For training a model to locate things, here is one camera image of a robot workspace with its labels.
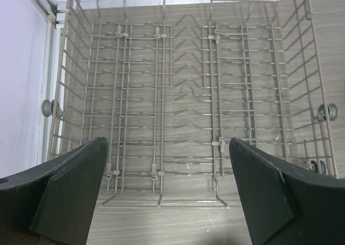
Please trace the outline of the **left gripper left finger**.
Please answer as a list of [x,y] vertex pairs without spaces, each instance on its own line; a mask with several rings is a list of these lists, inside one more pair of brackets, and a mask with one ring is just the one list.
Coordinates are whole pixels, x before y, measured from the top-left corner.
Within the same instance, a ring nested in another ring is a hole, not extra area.
[[86,244],[107,154],[98,137],[1,178],[1,244]]

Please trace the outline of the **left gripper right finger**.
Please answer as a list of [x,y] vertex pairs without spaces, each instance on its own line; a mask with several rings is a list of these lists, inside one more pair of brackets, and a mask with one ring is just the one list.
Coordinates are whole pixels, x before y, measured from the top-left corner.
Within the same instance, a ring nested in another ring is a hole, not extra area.
[[344,244],[344,179],[232,138],[233,174],[253,244]]

